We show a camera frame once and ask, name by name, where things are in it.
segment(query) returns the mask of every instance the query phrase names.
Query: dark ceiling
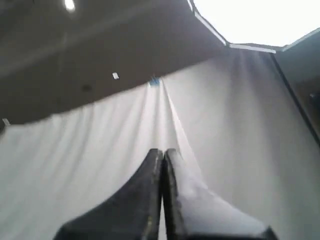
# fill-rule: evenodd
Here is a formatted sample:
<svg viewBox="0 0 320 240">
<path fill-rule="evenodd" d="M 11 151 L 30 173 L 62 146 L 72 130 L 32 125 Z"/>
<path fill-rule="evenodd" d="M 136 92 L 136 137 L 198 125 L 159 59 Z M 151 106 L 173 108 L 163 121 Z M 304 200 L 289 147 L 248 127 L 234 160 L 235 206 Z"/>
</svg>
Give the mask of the dark ceiling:
<svg viewBox="0 0 320 240">
<path fill-rule="evenodd" d="M 23 124 L 206 60 L 223 46 L 185 0 L 20 0 L 0 15 L 0 117 Z M 117 72 L 120 79 L 114 80 Z"/>
</svg>

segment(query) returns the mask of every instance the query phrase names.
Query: white panel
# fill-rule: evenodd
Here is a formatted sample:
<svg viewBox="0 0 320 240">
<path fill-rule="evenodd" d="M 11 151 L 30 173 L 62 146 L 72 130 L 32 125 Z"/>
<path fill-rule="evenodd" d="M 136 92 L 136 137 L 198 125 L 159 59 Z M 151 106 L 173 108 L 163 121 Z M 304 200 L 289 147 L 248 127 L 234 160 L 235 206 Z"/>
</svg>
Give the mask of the white panel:
<svg viewBox="0 0 320 240">
<path fill-rule="evenodd" d="M 164 83 L 209 187 L 281 240 L 320 239 L 320 151 L 270 60 L 228 51 Z"/>
<path fill-rule="evenodd" d="M 51 240 L 64 222 L 118 190 L 150 148 L 177 147 L 162 83 L 7 127 L 0 136 L 0 239 Z M 163 219 L 160 228 L 162 240 Z"/>
</svg>

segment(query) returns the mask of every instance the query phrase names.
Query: white fabric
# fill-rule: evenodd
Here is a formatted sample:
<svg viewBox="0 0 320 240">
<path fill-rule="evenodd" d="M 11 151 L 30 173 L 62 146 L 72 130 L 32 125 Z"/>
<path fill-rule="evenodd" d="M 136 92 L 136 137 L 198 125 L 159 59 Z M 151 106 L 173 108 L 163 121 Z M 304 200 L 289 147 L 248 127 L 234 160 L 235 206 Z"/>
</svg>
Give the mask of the white fabric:
<svg viewBox="0 0 320 240">
<path fill-rule="evenodd" d="M 0 136 L 0 239 L 51 240 L 112 195 L 150 148 L 281 240 L 320 239 L 320 152 L 268 60 L 233 50 Z M 165 239 L 161 218 L 160 239 Z"/>
</svg>

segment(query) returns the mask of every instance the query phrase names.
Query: ceiling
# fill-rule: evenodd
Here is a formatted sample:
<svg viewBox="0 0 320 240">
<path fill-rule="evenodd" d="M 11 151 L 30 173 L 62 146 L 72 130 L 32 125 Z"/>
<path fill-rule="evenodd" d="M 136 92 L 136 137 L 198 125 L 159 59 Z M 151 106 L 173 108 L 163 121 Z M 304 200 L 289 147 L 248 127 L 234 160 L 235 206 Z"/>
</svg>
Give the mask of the ceiling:
<svg viewBox="0 0 320 240">
<path fill-rule="evenodd" d="M 69 111 L 219 54 L 185 0 L 18 0 L 0 14 L 0 117 Z M 119 79 L 113 79 L 112 73 Z"/>
</svg>

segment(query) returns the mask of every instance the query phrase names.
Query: wall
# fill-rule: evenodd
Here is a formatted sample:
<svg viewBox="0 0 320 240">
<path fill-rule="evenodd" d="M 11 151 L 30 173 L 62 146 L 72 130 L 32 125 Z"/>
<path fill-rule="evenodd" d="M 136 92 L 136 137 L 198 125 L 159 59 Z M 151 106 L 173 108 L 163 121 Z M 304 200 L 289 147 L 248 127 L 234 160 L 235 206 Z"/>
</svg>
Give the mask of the wall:
<svg viewBox="0 0 320 240">
<path fill-rule="evenodd" d="M 230 50 L 165 85 L 213 191 L 280 240 L 320 238 L 320 150 L 269 55 Z"/>
</svg>

